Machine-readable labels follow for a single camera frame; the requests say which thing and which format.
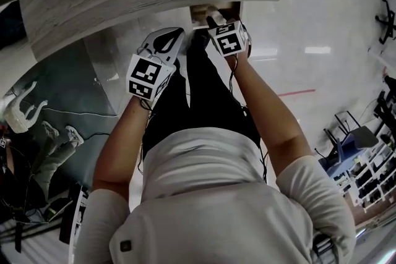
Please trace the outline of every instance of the shelf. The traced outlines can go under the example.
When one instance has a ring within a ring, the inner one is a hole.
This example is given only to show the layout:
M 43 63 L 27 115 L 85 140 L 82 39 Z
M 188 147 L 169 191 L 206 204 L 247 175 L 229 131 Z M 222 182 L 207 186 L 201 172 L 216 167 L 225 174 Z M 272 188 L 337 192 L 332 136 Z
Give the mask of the shelf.
M 375 155 L 372 155 L 372 156 L 369 157 L 369 159 L 368 159 L 369 162 L 372 163 L 377 158 L 377 156 L 380 155 L 384 151 L 384 149 L 387 148 L 387 147 L 388 146 L 385 143 L 383 143 L 381 145 L 381 149 Z
M 350 184 L 351 184 L 351 182 L 347 182 L 346 184 L 339 186 L 338 189 L 343 190 L 346 186 L 348 186 Z
M 378 154 L 380 154 L 384 150 L 385 146 L 386 146 L 386 143 L 382 142 L 382 144 L 380 144 L 378 147 L 374 148 L 373 149 L 374 151 L 372 151 L 370 156 L 369 156 L 369 160 L 371 158 L 377 156 Z
M 384 194 L 384 197 L 385 197 L 387 194 L 390 194 L 394 189 L 396 189 L 396 185 L 393 186 L 389 191 L 387 191 L 386 194 Z
M 381 167 L 375 172 L 375 174 L 374 174 L 375 176 L 380 174 L 379 172 L 384 168 L 384 166 L 386 166 L 386 164 L 389 162 L 389 160 L 390 160 L 391 158 L 393 158 L 393 154 L 394 154 L 394 153 L 392 153 L 392 155 L 390 155 L 385 161 L 383 161 L 383 162 L 381 163 L 382 165 L 381 165 Z
M 346 176 L 342 176 L 342 177 L 339 178 L 339 180 L 335 181 L 335 183 L 336 183 L 337 185 L 339 185 L 339 184 L 341 184 L 342 182 L 345 182 L 345 181 L 347 181 L 347 180 L 348 180 L 348 178 L 347 178 Z
M 365 209 L 367 210 L 368 208 L 374 206 L 377 202 L 379 202 L 382 199 L 382 197 L 379 197 L 375 202 L 373 202 L 370 206 L 366 207 Z
M 393 174 L 395 174 L 395 172 L 396 172 L 396 167 L 395 167 L 394 171 L 391 172 L 391 173 L 380 183 L 380 185 L 383 185 Z
M 375 192 L 375 191 L 377 191 L 377 190 L 379 190 L 378 185 L 377 185 L 376 188 L 374 188 L 372 191 L 370 191 L 370 193 L 368 193 L 366 196 L 364 196 L 364 197 L 362 198 L 362 200 L 365 199 L 365 198 L 367 198 L 368 196 L 370 196 L 373 192 Z
M 355 179 L 358 179 L 359 177 L 361 177 L 368 169 L 369 169 L 369 166 L 366 164 L 366 167 L 358 175 L 355 176 Z
M 371 181 L 373 181 L 373 178 L 370 178 L 367 182 L 365 182 L 362 186 L 358 187 L 358 189 L 362 189 L 364 186 L 366 186 L 368 183 L 370 183 Z

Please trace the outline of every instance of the small box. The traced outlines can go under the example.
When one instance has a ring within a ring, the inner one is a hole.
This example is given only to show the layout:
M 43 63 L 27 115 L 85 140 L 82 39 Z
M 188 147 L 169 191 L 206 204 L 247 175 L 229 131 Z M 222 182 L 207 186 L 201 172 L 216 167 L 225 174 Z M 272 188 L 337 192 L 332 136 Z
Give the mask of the small box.
M 223 57 L 245 52 L 248 36 L 242 22 L 236 21 L 209 30 L 215 45 Z
M 154 101 L 168 85 L 175 71 L 175 66 L 167 66 L 134 54 L 128 68 L 126 90 L 139 98 Z

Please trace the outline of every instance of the white mannequin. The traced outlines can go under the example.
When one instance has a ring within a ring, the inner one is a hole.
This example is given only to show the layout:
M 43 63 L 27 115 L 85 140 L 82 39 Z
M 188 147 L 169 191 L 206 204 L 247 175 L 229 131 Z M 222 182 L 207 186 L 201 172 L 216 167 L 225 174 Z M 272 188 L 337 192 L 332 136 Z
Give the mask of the white mannequin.
M 20 110 L 20 102 L 36 87 L 37 82 L 33 82 L 32 86 L 28 90 L 25 90 L 21 95 L 17 98 L 13 99 L 8 105 L 4 112 L 4 118 L 7 123 L 11 126 L 11 129 L 15 133 L 24 133 L 29 130 L 29 128 L 36 123 L 38 115 L 42 109 L 42 107 L 46 106 L 48 102 L 44 100 L 37 107 L 36 113 L 33 115 L 31 119 L 27 119 L 30 112 L 34 109 L 34 106 L 31 105 L 24 114 Z

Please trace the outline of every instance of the black wire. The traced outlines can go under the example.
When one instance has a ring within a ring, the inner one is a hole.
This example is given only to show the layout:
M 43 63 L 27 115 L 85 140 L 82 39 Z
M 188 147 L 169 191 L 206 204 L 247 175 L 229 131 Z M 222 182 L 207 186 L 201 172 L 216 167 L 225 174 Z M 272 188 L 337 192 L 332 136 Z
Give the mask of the black wire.
M 6 96 L 11 96 L 14 95 L 15 97 L 18 97 L 17 94 L 15 93 L 14 87 L 11 87 L 11 93 L 6 94 Z
M 230 82 L 229 82 L 230 93 L 231 93 L 232 99 L 234 99 L 234 101 L 235 101 L 237 104 L 239 104 L 241 107 L 243 107 L 243 106 L 241 105 L 241 103 L 234 97 L 234 93 L 233 93 L 233 78 L 234 78 L 234 75 L 235 75 L 235 72 L 236 72 L 236 68 L 238 67 L 238 57 L 237 57 L 236 54 L 234 54 L 234 55 L 232 55 L 232 56 L 235 57 L 235 62 L 236 62 L 236 63 L 235 63 L 234 69 L 232 70 L 231 76 L 230 76 Z
M 367 105 L 367 107 L 364 109 L 364 111 L 363 111 L 363 113 L 361 114 L 361 116 L 359 117 L 359 119 L 358 120 L 356 120 L 357 122 L 359 122 L 360 121 L 360 119 L 363 117 L 363 115 L 365 114 L 365 112 L 366 112 L 366 110 L 370 107 L 370 105 L 373 103 L 373 102 L 375 102 L 375 101 L 377 101 L 377 98 L 376 99 L 374 99 L 374 100 L 372 100 L 368 105 Z
M 321 155 L 321 154 L 319 153 L 319 151 L 317 150 L 317 148 L 315 148 L 315 151 L 316 151 L 316 153 L 319 154 L 321 157 L 323 157 L 324 159 L 326 159 L 323 155 Z
M 345 123 L 346 123 L 346 126 L 348 127 L 348 132 L 351 132 L 351 128 L 349 128 L 348 121 L 347 121 L 347 120 L 345 120 Z
M 90 138 L 92 138 L 92 137 L 94 137 L 96 135 L 107 135 L 107 136 L 110 136 L 109 133 L 100 133 L 100 132 L 98 132 L 98 133 L 92 134 L 89 138 L 85 138 L 84 141 L 88 141 Z
M 151 112 L 147 120 L 147 125 L 148 125 L 150 120 L 154 117 L 155 113 L 146 100 L 141 99 L 140 105 L 142 106 L 142 108 Z M 137 164 L 137 170 L 141 173 L 141 175 L 143 175 L 143 171 L 140 169 L 140 165 L 142 164 L 142 162 L 143 162 L 143 140 L 142 143 L 140 144 L 140 158 L 139 158 L 139 163 Z
M 267 165 L 266 165 L 266 163 L 265 163 L 265 158 L 267 157 L 267 155 L 268 155 L 268 152 L 263 156 L 262 155 L 262 150 L 261 150 L 261 147 L 259 147 L 260 148 L 260 153 L 261 153 L 261 160 L 260 160 L 260 162 L 262 163 L 262 166 L 263 166 L 263 168 L 264 168 L 264 172 L 262 173 L 262 178 L 263 178 L 263 181 L 265 182 L 265 183 L 267 183 Z
M 25 216 L 29 218 L 29 217 L 33 216 L 36 212 L 37 212 L 37 209 L 33 209 L 33 213 L 31 215 L 27 215 L 27 212 L 26 212 Z
M 140 105 L 142 106 L 143 109 L 146 109 L 148 111 L 153 112 L 153 109 L 150 107 L 149 103 L 147 102 L 147 100 L 144 99 L 140 99 Z

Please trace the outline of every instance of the black pants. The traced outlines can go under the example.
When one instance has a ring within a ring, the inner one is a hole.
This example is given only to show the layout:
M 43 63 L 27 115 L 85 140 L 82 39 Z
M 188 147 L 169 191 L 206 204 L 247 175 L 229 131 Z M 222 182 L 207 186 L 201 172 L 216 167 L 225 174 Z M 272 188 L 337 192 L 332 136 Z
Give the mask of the black pants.
M 153 118 L 143 136 L 143 157 L 172 133 L 198 127 L 235 131 L 260 147 L 260 135 L 249 110 L 232 98 L 204 45 L 196 41 L 187 51 L 187 74 L 190 107 L 186 99 L 186 79 L 178 69 L 154 107 Z
M 379 116 L 383 123 L 389 128 L 394 140 L 396 140 L 396 119 L 388 108 L 384 98 L 378 98 L 378 105 L 374 108 L 374 112 Z

